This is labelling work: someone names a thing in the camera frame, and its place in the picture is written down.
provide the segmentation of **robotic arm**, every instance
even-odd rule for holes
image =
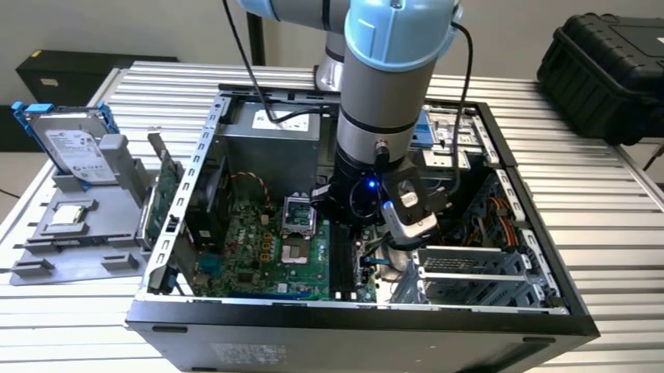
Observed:
[[[239,4],[259,16],[345,34],[335,169],[330,184],[313,193],[313,206],[357,229],[384,219],[397,244],[417,242],[434,228],[448,196],[442,190],[429,195],[406,153],[461,7],[454,0]]]

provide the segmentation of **green circuit board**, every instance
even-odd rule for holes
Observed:
[[[170,155],[166,153],[152,192],[154,196],[146,227],[147,236],[154,241],[156,241],[156,237],[159,237],[162,227],[164,226],[166,215],[168,214],[170,205],[175,198],[175,192],[178,191],[178,184],[178,168]]]
[[[261,223],[262,210],[237,202],[221,253],[201,253],[194,291],[199,296],[329,299],[329,223],[317,221],[309,239],[281,236],[281,213]],[[294,216],[303,219],[301,212]]]

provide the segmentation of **black hard case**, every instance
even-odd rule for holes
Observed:
[[[664,19],[588,13],[555,32],[537,78],[583,136],[664,137]]]

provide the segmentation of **gray floor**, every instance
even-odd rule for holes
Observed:
[[[43,153],[0,152],[0,189],[21,195],[46,160],[47,156]],[[16,198],[0,193],[0,221],[12,210],[16,201]]]

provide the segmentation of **ribbed metal surface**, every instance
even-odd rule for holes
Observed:
[[[309,70],[255,72],[262,85],[313,88]],[[235,66],[138,63],[102,89],[130,150],[148,168],[158,161],[146,130],[160,129],[171,154],[186,162],[219,82],[249,84],[249,79]],[[462,78],[437,76],[429,96],[457,99],[461,89]],[[530,373],[664,371],[661,194],[620,150],[568,131],[535,82],[474,78],[469,99],[490,105],[603,334]],[[27,204],[24,197],[13,222],[0,227],[1,235],[13,226],[0,244],[0,268],[17,258],[20,250],[12,247],[43,213],[40,202],[52,193],[47,174],[44,168],[31,185],[34,200]],[[120,328],[136,287],[138,279],[130,278],[12,288],[0,275],[0,362],[12,362],[0,365],[3,372],[175,371],[136,334]]]

